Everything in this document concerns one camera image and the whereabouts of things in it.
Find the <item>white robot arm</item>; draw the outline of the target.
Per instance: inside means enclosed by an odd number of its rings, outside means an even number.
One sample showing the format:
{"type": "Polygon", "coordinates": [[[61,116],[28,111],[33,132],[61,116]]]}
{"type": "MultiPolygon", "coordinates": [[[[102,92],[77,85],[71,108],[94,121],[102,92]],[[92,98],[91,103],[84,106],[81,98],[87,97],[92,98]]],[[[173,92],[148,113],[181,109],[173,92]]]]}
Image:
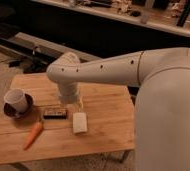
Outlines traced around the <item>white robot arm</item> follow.
{"type": "Polygon", "coordinates": [[[47,68],[65,103],[79,82],[139,89],[135,102],[136,171],[190,171],[190,48],[128,53],[87,63],[67,52],[47,68]]]}

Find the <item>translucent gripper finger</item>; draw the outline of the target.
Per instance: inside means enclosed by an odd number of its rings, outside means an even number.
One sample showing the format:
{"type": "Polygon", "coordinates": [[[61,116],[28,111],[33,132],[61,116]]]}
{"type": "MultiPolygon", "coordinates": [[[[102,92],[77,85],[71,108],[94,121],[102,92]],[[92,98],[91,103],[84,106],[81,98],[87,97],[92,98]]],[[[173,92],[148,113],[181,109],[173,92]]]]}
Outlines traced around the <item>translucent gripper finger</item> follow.
{"type": "Polygon", "coordinates": [[[83,112],[84,111],[84,106],[83,106],[83,101],[82,98],[78,99],[76,102],[77,105],[77,109],[79,112],[83,112]]]}

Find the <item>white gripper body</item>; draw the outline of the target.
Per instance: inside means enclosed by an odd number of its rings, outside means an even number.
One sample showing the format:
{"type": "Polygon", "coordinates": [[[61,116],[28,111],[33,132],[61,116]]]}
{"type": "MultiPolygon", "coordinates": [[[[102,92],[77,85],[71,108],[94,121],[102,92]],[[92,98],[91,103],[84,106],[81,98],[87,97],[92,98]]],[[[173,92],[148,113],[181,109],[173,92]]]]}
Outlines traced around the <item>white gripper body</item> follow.
{"type": "Polygon", "coordinates": [[[78,84],[72,83],[62,83],[58,85],[59,99],[62,103],[71,104],[75,103],[79,97],[78,84]]]}

